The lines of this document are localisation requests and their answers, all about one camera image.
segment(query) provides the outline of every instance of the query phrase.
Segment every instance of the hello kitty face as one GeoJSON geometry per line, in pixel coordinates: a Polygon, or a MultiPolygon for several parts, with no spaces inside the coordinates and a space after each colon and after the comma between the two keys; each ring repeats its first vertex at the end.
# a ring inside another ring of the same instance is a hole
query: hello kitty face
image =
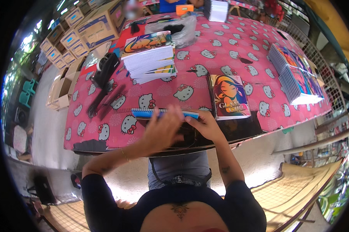
{"type": "Polygon", "coordinates": [[[79,98],[79,90],[73,93],[73,101],[76,101],[79,98]]]}
{"type": "Polygon", "coordinates": [[[248,55],[248,57],[251,58],[252,60],[258,61],[258,56],[253,55],[251,52],[249,52],[247,55],[248,55]]]}
{"type": "Polygon", "coordinates": [[[213,46],[217,46],[217,47],[222,46],[221,42],[220,42],[219,40],[216,40],[216,39],[211,39],[211,40],[209,40],[209,42],[210,42],[213,46]]]}
{"type": "Polygon", "coordinates": [[[220,31],[220,30],[216,30],[216,31],[215,31],[215,34],[216,34],[216,35],[223,35],[224,32],[223,32],[223,31],[220,31]]]}
{"type": "Polygon", "coordinates": [[[237,40],[234,39],[229,39],[229,44],[239,46],[239,44],[237,44],[237,40]]]}
{"type": "Polygon", "coordinates": [[[134,130],[136,129],[136,118],[132,115],[127,115],[122,122],[122,132],[126,134],[133,134],[134,130]]]}
{"type": "Polygon", "coordinates": [[[236,75],[237,72],[235,72],[234,69],[230,68],[228,65],[226,66],[222,66],[221,67],[221,71],[223,72],[223,74],[225,74],[226,76],[233,76],[236,75]]]}
{"type": "Polygon", "coordinates": [[[257,76],[258,75],[257,70],[253,66],[251,66],[251,65],[247,65],[245,67],[245,69],[248,70],[248,72],[250,72],[252,76],[257,76]]]}
{"type": "Polygon", "coordinates": [[[94,84],[91,84],[91,86],[88,86],[88,95],[93,94],[96,91],[96,86],[94,84]]]}
{"type": "Polygon", "coordinates": [[[231,56],[231,58],[237,59],[237,57],[239,56],[239,53],[236,51],[229,51],[229,55],[231,56]]]}
{"type": "Polygon", "coordinates": [[[98,126],[98,140],[107,140],[109,138],[110,128],[107,123],[98,126]]]}
{"type": "Polygon", "coordinates": [[[266,116],[266,117],[270,117],[270,110],[269,110],[269,104],[264,102],[264,101],[261,101],[260,102],[260,105],[259,105],[259,110],[260,110],[260,114],[262,116],[266,116]]]}
{"type": "Polygon", "coordinates": [[[253,86],[246,81],[243,81],[244,91],[247,96],[251,95],[253,92],[253,86]]]}
{"type": "Polygon", "coordinates": [[[194,89],[191,86],[182,84],[177,88],[177,92],[173,95],[180,101],[186,101],[193,95],[194,89]]]}
{"type": "Polygon", "coordinates": [[[77,129],[78,136],[83,137],[84,129],[86,126],[87,126],[87,124],[83,121],[79,123],[78,129],[77,129]]]}
{"type": "Polygon", "coordinates": [[[176,57],[179,60],[188,60],[190,59],[189,51],[179,51],[176,57]]]}
{"type": "Polygon", "coordinates": [[[203,111],[211,111],[211,109],[208,109],[207,107],[199,107],[199,110],[203,110],[203,111]]]}
{"type": "Polygon", "coordinates": [[[66,136],[65,139],[69,141],[71,139],[71,127],[66,129],[66,136]]]}
{"type": "Polygon", "coordinates": [[[281,105],[281,109],[283,110],[283,112],[284,112],[284,116],[286,116],[286,117],[290,117],[290,109],[289,109],[289,107],[288,107],[288,105],[287,104],[282,104],[281,105]]]}
{"type": "Polygon", "coordinates": [[[108,85],[108,88],[107,88],[108,92],[112,91],[118,86],[117,83],[114,81],[114,79],[111,79],[110,81],[108,81],[107,85],[108,85]]]}
{"type": "Polygon", "coordinates": [[[153,99],[153,94],[144,94],[139,98],[139,107],[140,108],[149,108],[154,109],[155,100],[153,99]]]}
{"type": "Polygon", "coordinates": [[[269,77],[271,77],[272,79],[274,79],[276,77],[276,75],[274,73],[272,73],[271,69],[270,68],[266,68],[265,69],[265,72],[267,73],[267,75],[269,77]]]}
{"type": "Polygon", "coordinates": [[[253,50],[256,50],[256,51],[260,50],[257,45],[255,45],[253,43],[250,43],[250,45],[252,46],[253,50]]]}
{"type": "Polygon", "coordinates": [[[93,72],[87,73],[87,76],[85,76],[85,80],[88,81],[89,78],[92,76],[93,72]]]}
{"type": "Polygon", "coordinates": [[[243,39],[243,37],[241,37],[239,34],[233,34],[233,36],[237,39],[243,39]]]}
{"type": "Polygon", "coordinates": [[[117,98],[110,104],[113,109],[119,109],[126,101],[126,96],[118,95],[117,98]]]}
{"type": "Polygon", "coordinates": [[[170,76],[170,77],[162,77],[162,81],[165,81],[165,82],[170,82],[172,81],[173,79],[175,79],[177,77],[177,75],[175,76],[170,76]]]}
{"type": "Polygon", "coordinates": [[[206,58],[213,59],[216,56],[216,52],[210,52],[207,49],[200,52],[200,54],[206,58]]]}
{"type": "Polygon", "coordinates": [[[205,76],[208,74],[208,70],[203,65],[194,65],[190,69],[194,70],[196,76],[198,77],[205,76]]]}
{"type": "Polygon", "coordinates": [[[195,36],[202,36],[203,33],[200,30],[196,30],[195,32],[195,36]]]}
{"type": "Polygon", "coordinates": [[[82,111],[82,104],[78,103],[76,109],[74,110],[74,116],[78,116],[80,112],[82,111]]]}
{"type": "Polygon", "coordinates": [[[268,85],[262,86],[262,89],[264,90],[265,95],[266,95],[268,98],[273,98],[273,97],[275,97],[274,91],[271,90],[270,86],[268,86],[268,85]]]}

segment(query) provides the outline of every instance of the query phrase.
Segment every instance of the white paper stack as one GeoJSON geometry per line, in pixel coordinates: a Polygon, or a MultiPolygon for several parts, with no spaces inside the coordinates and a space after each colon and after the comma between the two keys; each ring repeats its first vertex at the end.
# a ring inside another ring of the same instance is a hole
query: white paper stack
{"type": "Polygon", "coordinates": [[[177,74],[174,48],[170,31],[142,35],[126,40],[121,60],[130,78],[143,84],[177,74]]]}
{"type": "Polygon", "coordinates": [[[228,2],[224,2],[223,0],[204,1],[204,15],[209,21],[225,22],[228,12],[228,2]]]}

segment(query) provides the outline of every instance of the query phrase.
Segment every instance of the blue shirt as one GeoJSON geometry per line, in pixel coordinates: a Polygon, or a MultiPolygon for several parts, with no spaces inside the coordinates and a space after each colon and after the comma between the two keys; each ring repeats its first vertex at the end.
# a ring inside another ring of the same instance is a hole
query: blue shirt
{"type": "Polygon", "coordinates": [[[183,5],[186,4],[186,0],[179,0],[175,3],[169,3],[166,0],[160,0],[159,2],[159,11],[161,13],[171,13],[176,12],[176,5],[183,5]]]}

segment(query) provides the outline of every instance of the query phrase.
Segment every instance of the hello kitty print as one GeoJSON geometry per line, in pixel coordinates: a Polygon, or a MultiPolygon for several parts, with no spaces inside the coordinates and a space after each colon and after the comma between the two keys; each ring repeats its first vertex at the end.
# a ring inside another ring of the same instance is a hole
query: hello kitty print
{"type": "MultiPolygon", "coordinates": [[[[150,16],[146,22],[168,17],[179,18],[175,13],[166,13],[150,16]]],[[[130,76],[126,77],[125,69],[119,74],[114,73],[108,82],[110,93],[123,84],[126,89],[110,102],[111,110],[102,120],[100,111],[91,117],[86,113],[101,90],[90,80],[96,65],[84,67],[71,96],[64,148],[72,150],[75,143],[89,140],[106,143],[108,149],[135,142],[145,128],[132,116],[131,108],[165,108],[172,103],[183,109],[211,110],[209,75],[241,77],[250,110],[257,112],[264,131],[289,128],[314,115],[329,112],[331,105],[326,95],[325,100],[314,105],[287,104],[276,69],[269,61],[268,50],[271,44],[279,43],[300,55],[304,53],[288,34],[281,33],[288,40],[284,40],[276,28],[250,19],[230,15],[227,22],[219,23],[198,16],[195,44],[175,50],[177,75],[139,85],[130,76]]]]}

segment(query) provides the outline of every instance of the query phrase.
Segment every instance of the plastic bag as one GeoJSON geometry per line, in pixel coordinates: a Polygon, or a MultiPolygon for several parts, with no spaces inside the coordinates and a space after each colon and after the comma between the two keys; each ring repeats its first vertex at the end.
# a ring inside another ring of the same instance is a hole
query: plastic bag
{"type": "Polygon", "coordinates": [[[163,28],[168,25],[184,25],[184,28],[172,35],[172,41],[176,44],[176,49],[181,49],[190,46],[196,42],[195,27],[196,16],[188,16],[184,19],[165,22],[165,23],[151,23],[145,26],[145,34],[154,32],[161,32],[163,28]]]}

